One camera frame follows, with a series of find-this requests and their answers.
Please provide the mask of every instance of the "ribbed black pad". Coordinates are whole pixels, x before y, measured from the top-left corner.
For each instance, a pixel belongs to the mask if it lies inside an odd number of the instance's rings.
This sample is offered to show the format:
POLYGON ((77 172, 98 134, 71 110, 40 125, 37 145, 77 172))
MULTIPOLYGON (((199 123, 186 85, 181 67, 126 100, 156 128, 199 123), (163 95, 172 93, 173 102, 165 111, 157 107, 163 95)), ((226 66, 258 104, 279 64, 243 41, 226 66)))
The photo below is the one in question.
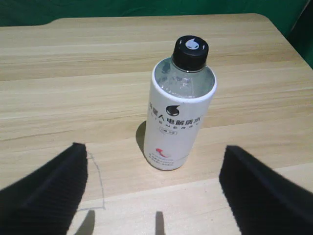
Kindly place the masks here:
POLYGON ((1 235, 65 235, 87 183, 87 152, 74 143, 0 191, 1 235))
POLYGON ((220 183, 243 235, 313 235, 313 194, 238 146, 228 146, 220 183))

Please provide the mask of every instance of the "bottle neck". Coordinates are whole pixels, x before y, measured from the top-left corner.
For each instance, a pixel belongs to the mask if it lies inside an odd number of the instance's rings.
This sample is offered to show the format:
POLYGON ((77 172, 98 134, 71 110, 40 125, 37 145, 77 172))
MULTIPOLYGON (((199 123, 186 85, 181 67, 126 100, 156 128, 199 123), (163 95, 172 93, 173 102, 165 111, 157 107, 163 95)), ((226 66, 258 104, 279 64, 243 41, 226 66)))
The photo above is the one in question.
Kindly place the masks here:
POLYGON ((172 62, 172 65, 173 65, 176 69, 178 69, 178 70, 180 70, 180 71, 183 71, 183 72, 186 72, 186 73, 197 73, 197 72, 200 72, 201 70, 203 70, 203 69, 205 68, 205 66, 203 66, 201 69, 196 70, 196 71, 183 70, 183 69, 181 69, 180 67, 178 67, 178 66, 174 63, 174 61, 173 61, 173 55, 171 56, 171 62, 172 62))

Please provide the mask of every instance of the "plastic bottle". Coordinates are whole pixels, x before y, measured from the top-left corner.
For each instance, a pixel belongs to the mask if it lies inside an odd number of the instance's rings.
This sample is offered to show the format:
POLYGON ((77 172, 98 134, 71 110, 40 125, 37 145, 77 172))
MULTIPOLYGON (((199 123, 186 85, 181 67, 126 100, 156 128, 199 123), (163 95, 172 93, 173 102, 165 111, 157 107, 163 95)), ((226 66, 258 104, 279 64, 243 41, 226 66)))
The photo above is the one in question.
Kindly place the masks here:
POLYGON ((196 139, 217 87, 215 74, 206 65, 208 51, 203 39, 183 36, 172 57, 153 69, 144 154, 157 169, 182 166, 196 139))

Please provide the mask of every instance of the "green background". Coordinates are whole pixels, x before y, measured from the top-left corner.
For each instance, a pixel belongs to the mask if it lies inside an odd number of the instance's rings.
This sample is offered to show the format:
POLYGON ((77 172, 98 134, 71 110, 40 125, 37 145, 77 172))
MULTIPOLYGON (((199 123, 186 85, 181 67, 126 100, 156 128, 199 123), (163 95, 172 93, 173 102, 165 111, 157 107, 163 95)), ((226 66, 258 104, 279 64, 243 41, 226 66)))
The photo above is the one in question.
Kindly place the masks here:
POLYGON ((0 0, 0 26, 45 24, 67 17, 259 13, 268 17, 313 67, 312 2, 307 7, 311 12, 299 19, 307 3, 308 0, 0 0))

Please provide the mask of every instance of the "table surface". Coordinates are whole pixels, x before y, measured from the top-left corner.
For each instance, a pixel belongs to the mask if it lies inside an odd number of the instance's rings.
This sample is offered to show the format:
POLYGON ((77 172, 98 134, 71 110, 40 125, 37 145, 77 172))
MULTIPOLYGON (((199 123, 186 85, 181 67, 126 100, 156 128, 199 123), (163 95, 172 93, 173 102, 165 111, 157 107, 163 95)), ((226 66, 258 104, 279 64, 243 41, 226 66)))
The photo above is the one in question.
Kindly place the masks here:
POLYGON ((227 144, 313 191, 313 72, 257 14, 60 19, 0 28, 0 187, 85 143, 89 179, 68 234, 238 235, 218 181, 227 144), (181 35, 210 45, 218 89, 186 164, 164 172, 142 144, 153 66, 181 35))

